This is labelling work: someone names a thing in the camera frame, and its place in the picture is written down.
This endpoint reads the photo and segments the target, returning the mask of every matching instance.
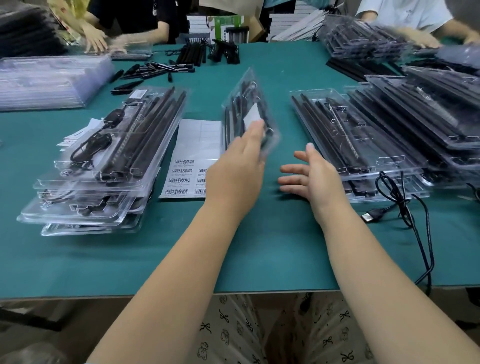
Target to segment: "barcode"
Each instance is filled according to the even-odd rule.
[[[180,190],[166,190],[165,194],[187,194],[188,190],[187,189],[180,189]]]
[[[175,163],[176,164],[193,164],[195,163],[195,161],[191,159],[176,159]]]
[[[192,168],[188,168],[188,169],[176,169],[176,170],[173,170],[172,173],[191,173],[193,171]]]
[[[170,178],[170,183],[190,183],[190,178]]]

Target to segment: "black shirt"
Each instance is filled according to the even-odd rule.
[[[117,19],[124,34],[148,32],[164,22],[170,26],[169,44],[175,44],[179,35],[175,0],[91,0],[88,12],[107,29]]]

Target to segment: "white shirt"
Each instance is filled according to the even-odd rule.
[[[362,0],[357,17],[368,11],[376,12],[381,24],[429,33],[453,19],[445,0]]]

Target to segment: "floor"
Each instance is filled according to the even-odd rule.
[[[269,333],[292,293],[255,294],[265,331]],[[480,322],[480,308],[468,301],[464,289],[435,289],[433,301],[453,320]],[[37,350],[58,356],[57,364],[83,364],[108,327],[129,302],[129,298],[52,300],[1,303],[16,312],[32,312],[51,320],[66,320],[60,333],[0,322],[0,357],[32,344]],[[480,345],[480,328],[467,333]]]

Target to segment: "teal table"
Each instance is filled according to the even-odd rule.
[[[238,66],[207,64],[195,74],[174,75],[176,86],[191,90],[185,117],[219,120],[221,103],[253,66],[283,134],[267,162],[260,199],[228,251],[216,292],[338,289],[324,237],[308,203],[279,194],[276,179],[282,164],[295,162],[293,151],[302,150],[309,141],[290,106],[288,92],[342,90],[354,82],[325,66],[327,55],[318,43],[245,45],[240,57]],[[157,53],[155,60],[165,62],[167,57]],[[116,63],[125,69],[130,64]],[[166,76],[145,83],[169,86]],[[111,96],[107,86],[86,109],[0,114],[0,139],[4,141],[0,149],[0,299],[133,295],[202,205],[154,198],[141,231],[127,235],[45,238],[40,236],[40,225],[15,220],[35,196],[36,178],[52,167],[59,153],[56,144],[86,126],[90,118],[107,115],[122,100]],[[163,161],[155,196],[164,184],[174,142]],[[456,194],[434,195],[426,202],[436,258],[434,285],[480,285],[480,205]],[[372,206],[385,204],[355,209],[363,213]],[[424,234],[423,210],[415,202],[411,209]],[[372,225],[372,231],[411,279],[423,273],[414,234],[395,213]]]

